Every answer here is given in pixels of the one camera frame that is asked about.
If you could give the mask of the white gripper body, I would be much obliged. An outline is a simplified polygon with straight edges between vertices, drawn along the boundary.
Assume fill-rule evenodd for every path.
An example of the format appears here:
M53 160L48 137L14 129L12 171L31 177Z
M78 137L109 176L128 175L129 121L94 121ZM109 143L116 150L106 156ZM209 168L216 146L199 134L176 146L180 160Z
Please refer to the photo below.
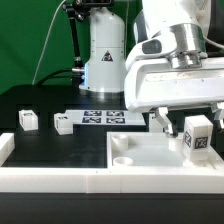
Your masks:
M125 105L132 112L209 107L224 102L224 57L204 58L199 68L173 69L172 33L134 46L126 60Z

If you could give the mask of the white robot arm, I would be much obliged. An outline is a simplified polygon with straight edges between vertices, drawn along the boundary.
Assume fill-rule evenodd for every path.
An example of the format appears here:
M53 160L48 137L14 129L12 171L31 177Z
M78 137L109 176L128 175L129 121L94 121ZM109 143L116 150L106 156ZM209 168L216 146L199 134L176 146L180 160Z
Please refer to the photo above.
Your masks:
M206 52L211 0L142 0L124 54L124 24L102 8L91 10L91 56L80 89L105 97L123 93L132 112L153 112L169 134L170 110L209 107L224 129L224 56Z

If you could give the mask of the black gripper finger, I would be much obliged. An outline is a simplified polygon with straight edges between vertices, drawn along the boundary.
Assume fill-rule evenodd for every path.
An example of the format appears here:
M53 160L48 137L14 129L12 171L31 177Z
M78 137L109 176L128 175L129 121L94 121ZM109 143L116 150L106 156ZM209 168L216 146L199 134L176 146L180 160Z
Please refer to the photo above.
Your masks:
M224 129L224 102L213 103L211 105L214 120L218 123L220 129Z
M167 114L167 107L159 107L155 110L155 119L159 122L168 136L176 138L178 136L178 131L176 126L167 117Z

